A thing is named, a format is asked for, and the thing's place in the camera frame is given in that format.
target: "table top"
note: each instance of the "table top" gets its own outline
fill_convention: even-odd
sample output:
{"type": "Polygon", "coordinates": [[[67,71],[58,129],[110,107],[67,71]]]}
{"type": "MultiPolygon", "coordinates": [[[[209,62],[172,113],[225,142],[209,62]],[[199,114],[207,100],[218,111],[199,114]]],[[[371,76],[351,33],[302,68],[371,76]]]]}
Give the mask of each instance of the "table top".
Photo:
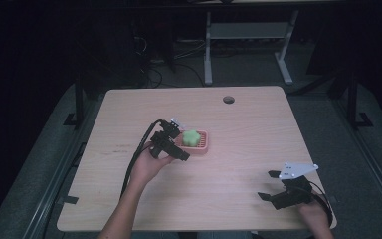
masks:
{"type": "MultiPolygon", "coordinates": [[[[159,172],[142,194],[133,230],[305,228],[295,207],[275,210],[257,194],[284,191],[269,170],[281,170],[287,161],[312,163],[279,87],[107,92],[69,191],[78,202],[65,203],[58,228],[101,230],[144,133],[154,121],[171,118],[187,129],[207,131],[209,150],[174,160],[159,172]],[[226,96],[235,101],[225,104],[226,96]]],[[[322,188],[316,172],[306,177],[322,188]]]]}

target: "human hand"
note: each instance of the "human hand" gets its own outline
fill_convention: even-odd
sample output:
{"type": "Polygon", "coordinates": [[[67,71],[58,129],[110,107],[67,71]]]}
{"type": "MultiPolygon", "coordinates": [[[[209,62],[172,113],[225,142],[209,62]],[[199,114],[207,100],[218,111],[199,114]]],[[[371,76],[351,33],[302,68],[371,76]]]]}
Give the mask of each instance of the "human hand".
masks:
{"type": "Polygon", "coordinates": [[[175,159],[171,156],[156,159],[150,154],[151,147],[152,142],[147,142],[144,145],[144,151],[140,154],[132,169],[130,183],[145,186],[157,175],[160,169],[175,159]]]}
{"type": "Polygon", "coordinates": [[[298,204],[296,208],[316,239],[333,238],[328,226],[327,214],[319,202],[312,200],[310,203],[298,204]]]}

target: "human arm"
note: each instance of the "human arm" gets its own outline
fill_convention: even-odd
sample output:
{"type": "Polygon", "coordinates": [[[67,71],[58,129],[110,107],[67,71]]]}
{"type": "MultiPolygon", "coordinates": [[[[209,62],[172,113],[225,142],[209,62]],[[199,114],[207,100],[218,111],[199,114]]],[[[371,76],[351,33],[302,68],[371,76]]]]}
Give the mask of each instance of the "human arm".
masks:
{"type": "Polygon", "coordinates": [[[174,159],[170,156],[159,159],[153,158],[149,151],[150,146],[151,143],[144,145],[145,150],[138,157],[132,169],[125,192],[98,238],[126,239],[130,237],[138,202],[145,186],[157,175],[160,169],[174,159]]]}
{"type": "Polygon", "coordinates": [[[316,200],[299,204],[296,208],[315,239],[334,238],[328,225],[327,214],[316,200]]]}

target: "green sponge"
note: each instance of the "green sponge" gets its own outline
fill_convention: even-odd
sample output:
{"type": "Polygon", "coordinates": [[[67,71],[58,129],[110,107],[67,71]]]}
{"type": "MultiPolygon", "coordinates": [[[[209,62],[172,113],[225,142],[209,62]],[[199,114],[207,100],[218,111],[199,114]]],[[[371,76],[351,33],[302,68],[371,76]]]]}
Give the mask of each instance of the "green sponge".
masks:
{"type": "Polygon", "coordinates": [[[196,147],[200,139],[201,135],[196,130],[188,130],[182,133],[182,144],[185,146],[196,147]]]}

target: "wire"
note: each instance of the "wire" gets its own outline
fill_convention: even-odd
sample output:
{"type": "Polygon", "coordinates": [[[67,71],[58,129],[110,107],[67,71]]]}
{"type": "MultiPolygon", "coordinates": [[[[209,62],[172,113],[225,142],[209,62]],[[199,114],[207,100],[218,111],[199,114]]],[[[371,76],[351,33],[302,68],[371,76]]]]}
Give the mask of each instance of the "wire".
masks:
{"type": "Polygon", "coordinates": [[[326,200],[324,202],[323,199],[321,199],[321,197],[319,197],[318,195],[315,195],[314,193],[312,192],[308,192],[306,191],[305,189],[303,188],[300,188],[300,187],[296,187],[296,186],[287,186],[286,189],[295,189],[295,190],[298,190],[300,192],[303,192],[305,194],[308,194],[310,195],[312,198],[314,198],[320,205],[321,207],[323,208],[325,214],[327,215],[327,220],[328,220],[328,226],[330,227],[332,222],[333,222],[333,212],[331,211],[331,206],[330,206],[330,203],[328,202],[328,200],[325,198],[325,194],[323,193],[324,195],[324,199],[326,200]]]}
{"type": "Polygon", "coordinates": [[[173,65],[185,67],[185,68],[188,68],[189,70],[193,71],[195,73],[195,75],[197,75],[198,79],[200,80],[201,86],[202,87],[206,87],[206,85],[204,84],[203,79],[200,77],[200,75],[198,74],[198,72],[194,68],[192,68],[190,66],[187,66],[187,65],[184,65],[184,64],[179,64],[179,63],[175,63],[173,65]]]}
{"type": "Polygon", "coordinates": [[[155,70],[155,69],[152,69],[152,68],[149,68],[148,70],[153,71],[153,72],[155,72],[157,75],[159,75],[159,81],[157,82],[157,85],[156,85],[155,87],[153,87],[153,85],[152,85],[151,83],[154,83],[154,82],[153,82],[153,80],[151,80],[151,78],[150,78],[150,77],[148,76],[148,74],[147,74],[147,79],[148,79],[148,82],[149,82],[150,85],[151,85],[151,88],[153,88],[153,89],[158,88],[158,87],[162,84],[162,81],[163,81],[163,76],[162,76],[162,74],[161,74],[159,71],[157,71],[157,70],[155,70]]]}
{"type": "Polygon", "coordinates": [[[152,123],[150,127],[148,128],[147,132],[144,134],[144,136],[141,139],[140,144],[138,145],[137,150],[135,151],[134,155],[132,156],[131,162],[129,163],[128,169],[126,170],[125,179],[123,180],[123,186],[122,191],[120,192],[120,197],[122,197],[123,193],[125,192],[126,186],[128,185],[129,177],[132,172],[132,168],[135,165],[135,162],[137,161],[139,155],[143,151],[143,146],[145,141],[147,140],[150,133],[153,131],[154,127],[157,125],[158,122],[162,122],[162,119],[158,119],[156,122],[152,123]]]}
{"type": "Polygon", "coordinates": [[[330,201],[328,200],[328,198],[327,198],[327,196],[325,195],[325,193],[323,192],[323,190],[321,190],[321,188],[320,188],[317,184],[315,184],[315,183],[313,183],[313,182],[311,182],[311,181],[309,181],[309,183],[311,183],[312,185],[314,185],[314,186],[321,192],[321,194],[323,195],[325,201],[326,201],[327,204],[328,204],[328,207],[331,208],[331,206],[330,206],[330,201]]]}

